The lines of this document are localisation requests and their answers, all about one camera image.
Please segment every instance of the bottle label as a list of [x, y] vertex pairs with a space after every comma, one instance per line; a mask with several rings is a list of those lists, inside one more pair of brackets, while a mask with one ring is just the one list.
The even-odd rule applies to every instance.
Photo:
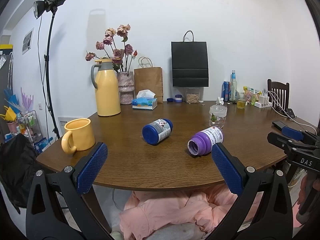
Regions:
[[212, 126], [201, 132], [205, 133], [210, 138], [211, 147], [217, 142], [223, 142], [223, 133], [218, 127]]
[[159, 135], [158, 142], [162, 141], [164, 138], [167, 138], [171, 133], [170, 125], [167, 123], [166, 120], [158, 119], [150, 123], [150, 125], [156, 129]]

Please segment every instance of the pink vase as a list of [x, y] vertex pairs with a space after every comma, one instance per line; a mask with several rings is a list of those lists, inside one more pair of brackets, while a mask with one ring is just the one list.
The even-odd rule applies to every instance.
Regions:
[[118, 72], [117, 79], [120, 92], [120, 104], [131, 104], [134, 92], [133, 72]]

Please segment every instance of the studio light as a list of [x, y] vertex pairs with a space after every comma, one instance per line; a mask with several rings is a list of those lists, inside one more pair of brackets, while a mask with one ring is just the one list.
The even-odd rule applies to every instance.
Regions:
[[60, 135], [59, 135], [59, 130], [53, 114], [51, 93], [50, 93], [50, 83], [49, 83], [49, 48], [50, 48], [50, 38], [51, 38], [51, 31], [52, 31], [54, 16], [58, 10], [58, 6], [62, 5], [64, 2], [65, 0], [44, 0], [44, 1], [35, 1], [33, 3], [33, 13], [36, 19], [38, 19], [44, 13], [44, 11], [52, 12], [52, 19], [51, 19], [51, 24], [49, 29], [49, 37], [48, 37], [48, 45], [47, 45], [47, 55], [44, 55], [44, 61], [45, 61], [44, 68], [45, 68], [45, 80], [47, 85], [48, 111], [52, 117], [52, 122], [54, 125], [53, 132], [56, 134], [58, 139], [60, 138]]
[[33, 13], [35, 18], [38, 19], [44, 11], [54, 11], [60, 5], [62, 5], [65, 0], [44, 0], [44, 1], [35, 1], [33, 3]]

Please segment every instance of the blue pill bottle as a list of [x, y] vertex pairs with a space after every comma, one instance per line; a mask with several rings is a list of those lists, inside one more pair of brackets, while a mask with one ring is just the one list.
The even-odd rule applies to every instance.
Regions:
[[142, 136], [148, 144], [156, 145], [167, 138], [172, 129], [173, 124], [169, 119], [158, 119], [142, 128]]

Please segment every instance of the purple pill bottle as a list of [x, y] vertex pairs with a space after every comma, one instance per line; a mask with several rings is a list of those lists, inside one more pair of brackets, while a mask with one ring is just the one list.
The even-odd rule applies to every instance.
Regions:
[[218, 142], [223, 142], [223, 132], [219, 127], [212, 126], [192, 136], [188, 141], [188, 150], [192, 155], [206, 155]]

